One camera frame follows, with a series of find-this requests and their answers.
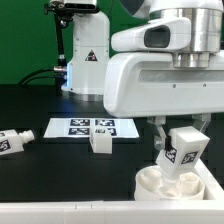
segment marker sheet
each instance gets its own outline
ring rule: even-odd
[[[93,126],[107,127],[113,138],[138,138],[133,119],[51,118],[44,138],[85,138]]]

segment black tabletop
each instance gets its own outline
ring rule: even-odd
[[[140,137],[113,139],[112,155],[94,154],[88,138],[43,138],[50,118],[111,118],[102,102],[57,96],[53,86],[0,85],[0,130],[32,130],[24,152],[0,156],[0,202],[133,200],[136,173],[155,164],[158,152],[146,118],[135,118]],[[202,160],[224,187],[224,121],[213,115]],[[191,116],[168,117],[170,128],[192,125]]]

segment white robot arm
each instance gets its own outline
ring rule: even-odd
[[[125,53],[109,62],[106,110],[116,117],[150,117],[148,122],[156,126],[158,149],[165,146],[161,127],[168,115],[193,114],[194,127],[204,131],[211,113],[224,111],[222,1],[121,3],[133,16],[144,12],[145,6],[149,17],[145,13],[142,18],[150,20],[112,37],[114,50]]]
[[[62,94],[84,101],[102,101],[109,61],[109,19],[97,0],[51,0],[61,23],[74,22],[73,58],[67,64]]]

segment white cube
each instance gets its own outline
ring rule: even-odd
[[[162,150],[157,158],[157,164],[168,176],[175,176],[182,170],[189,172],[196,164],[209,138],[194,127],[171,129],[171,149]]]
[[[112,136],[106,127],[91,127],[89,140],[94,153],[112,154]]]

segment cube with fiducial marker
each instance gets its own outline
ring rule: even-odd
[[[94,153],[112,154],[112,136],[106,127],[91,127],[89,140]]]
[[[171,129],[168,135],[171,148],[161,150],[156,163],[170,177],[191,172],[210,139],[192,126]]]

